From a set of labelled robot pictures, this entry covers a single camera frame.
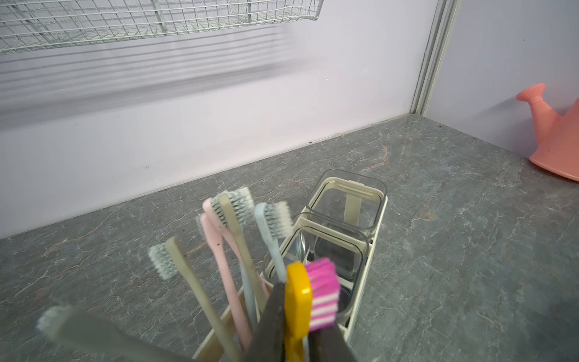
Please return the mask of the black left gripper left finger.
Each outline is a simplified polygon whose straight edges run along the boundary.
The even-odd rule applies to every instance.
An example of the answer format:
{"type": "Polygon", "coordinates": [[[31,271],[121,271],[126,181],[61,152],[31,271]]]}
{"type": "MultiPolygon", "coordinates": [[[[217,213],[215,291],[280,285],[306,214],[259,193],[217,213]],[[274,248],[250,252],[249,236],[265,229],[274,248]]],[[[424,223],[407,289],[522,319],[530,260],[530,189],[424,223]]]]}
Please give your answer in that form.
{"type": "Polygon", "coordinates": [[[277,283],[271,291],[250,347],[242,361],[285,361],[284,311],[285,284],[277,283]]]}

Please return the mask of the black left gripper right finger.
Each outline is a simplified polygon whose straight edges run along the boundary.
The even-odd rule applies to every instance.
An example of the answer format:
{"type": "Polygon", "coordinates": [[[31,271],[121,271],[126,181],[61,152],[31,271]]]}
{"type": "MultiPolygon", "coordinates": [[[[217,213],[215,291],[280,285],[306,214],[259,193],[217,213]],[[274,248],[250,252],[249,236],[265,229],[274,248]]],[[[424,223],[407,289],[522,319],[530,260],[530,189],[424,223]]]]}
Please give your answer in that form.
{"type": "Polygon", "coordinates": [[[310,332],[308,344],[311,362],[357,362],[338,324],[310,332]]]}

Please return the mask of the light blue toothbrush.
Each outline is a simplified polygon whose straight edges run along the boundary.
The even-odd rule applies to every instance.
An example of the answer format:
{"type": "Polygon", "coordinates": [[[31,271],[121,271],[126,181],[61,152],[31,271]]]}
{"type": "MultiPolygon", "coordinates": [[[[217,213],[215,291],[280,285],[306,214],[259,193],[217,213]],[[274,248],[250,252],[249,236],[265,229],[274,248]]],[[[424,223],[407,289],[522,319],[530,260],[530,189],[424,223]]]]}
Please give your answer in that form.
{"type": "Polygon", "coordinates": [[[242,262],[239,262],[240,272],[241,272],[241,279],[244,288],[244,299],[246,303],[247,309],[247,317],[250,322],[250,327],[252,330],[258,326],[258,319],[257,319],[257,311],[256,311],[256,304],[255,304],[255,297],[253,293],[253,289],[251,287],[250,279],[247,275],[247,271],[244,267],[242,262]]]}

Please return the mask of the yellow toothbrush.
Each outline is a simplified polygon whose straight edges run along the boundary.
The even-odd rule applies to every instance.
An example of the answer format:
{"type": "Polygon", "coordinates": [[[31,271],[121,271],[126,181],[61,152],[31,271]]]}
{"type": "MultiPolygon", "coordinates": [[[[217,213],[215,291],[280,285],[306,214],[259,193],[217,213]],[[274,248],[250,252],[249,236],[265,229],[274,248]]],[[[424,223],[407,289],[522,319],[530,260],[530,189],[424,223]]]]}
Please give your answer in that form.
{"type": "Polygon", "coordinates": [[[327,257],[286,268],[284,347],[288,361],[304,361],[303,339],[336,321],[341,285],[327,257]]]}

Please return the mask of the white toothbrush holder caddy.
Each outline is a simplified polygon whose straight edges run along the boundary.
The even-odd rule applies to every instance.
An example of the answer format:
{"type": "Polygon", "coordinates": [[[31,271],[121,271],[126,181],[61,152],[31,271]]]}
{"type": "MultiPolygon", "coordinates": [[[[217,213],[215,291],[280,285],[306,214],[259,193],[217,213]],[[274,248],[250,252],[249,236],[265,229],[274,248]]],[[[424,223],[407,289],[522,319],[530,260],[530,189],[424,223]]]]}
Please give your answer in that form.
{"type": "MultiPolygon", "coordinates": [[[[351,339],[385,207],[387,187],[379,179],[346,170],[327,170],[302,212],[292,215],[291,236],[278,240],[285,266],[324,257],[336,266],[337,323],[351,339]]],[[[264,287],[278,282],[274,263],[262,276],[264,287]]]]}

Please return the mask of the teal thin toothbrush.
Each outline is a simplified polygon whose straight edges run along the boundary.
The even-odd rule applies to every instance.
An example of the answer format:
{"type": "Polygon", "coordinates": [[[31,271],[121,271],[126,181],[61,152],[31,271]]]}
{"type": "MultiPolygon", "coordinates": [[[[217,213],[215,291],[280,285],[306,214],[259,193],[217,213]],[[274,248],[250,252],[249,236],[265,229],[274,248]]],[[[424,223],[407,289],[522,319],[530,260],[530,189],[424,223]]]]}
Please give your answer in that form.
{"type": "Polygon", "coordinates": [[[286,282],[286,266],[280,252],[278,240],[291,236],[293,231],[292,216],[287,202],[258,203],[253,211],[262,240],[271,256],[277,277],[286,282]]]}

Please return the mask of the pink toothbrush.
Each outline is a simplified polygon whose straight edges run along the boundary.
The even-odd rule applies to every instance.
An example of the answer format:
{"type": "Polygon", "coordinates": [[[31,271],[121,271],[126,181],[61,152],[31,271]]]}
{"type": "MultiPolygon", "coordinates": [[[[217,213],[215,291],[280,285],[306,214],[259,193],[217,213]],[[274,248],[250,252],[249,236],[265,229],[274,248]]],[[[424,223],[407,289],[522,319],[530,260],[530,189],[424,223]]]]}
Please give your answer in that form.
{"type": "Polygon", "coordinates": [[[229,247],[233,250],[235,256],[238,258],[238,261],[243,262],[237,244],[235,243],[235,238],[232,235],[231,230],[225,224],[222,223],[218,214],[216,213],[216,211],[214,211],[211,204],[212,200],[213,200],[212,198],[208,198],[203,202],[202,207],[204,209],[204,212],[208,214],[212,224],[217,228],[220,235],[223,236],[224,239],[226,239],[226,241],[229,244],[229,247]]]}
{"type": "Polygon", "coordinates": [[[235,328],[238,333],[238,339],[240,340],[242,348],[246,350],[250,347],[253,334],[250,329],[247,317],[244,313],[244,309],[241,305],[241,300],[238,295],[238,290],[235,287],[234,279],[230,272],[226,254],[223,249],[223,237],[217,231],[206,213],[203,213],[200,216],[200,222],[207,244],[212,250],[215,260],[217,261],[218,269],[235,323],[235,328]]]}

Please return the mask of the beige toothbrush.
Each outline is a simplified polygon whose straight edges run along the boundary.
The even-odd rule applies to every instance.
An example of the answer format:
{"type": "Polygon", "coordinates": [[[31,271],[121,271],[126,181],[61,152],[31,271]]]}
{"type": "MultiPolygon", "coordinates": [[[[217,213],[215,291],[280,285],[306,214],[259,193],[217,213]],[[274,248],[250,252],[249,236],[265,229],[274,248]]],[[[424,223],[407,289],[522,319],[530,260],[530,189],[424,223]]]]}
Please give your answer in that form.
{"type": "Polygon", "coordinates": [[[244,186],[233,191],[221,192],[213,198],[211,204],[222,223],[231,230],[235,238],[235,243],[256,298],[257,309],[259,312],[263,312],[268,301],[268,295],[262,286],[261,277],[256,272],[256,267],[243,233],[243,226],[246,226],[253,218],[255,208],[253,196],[249,188],[244,186]]]}

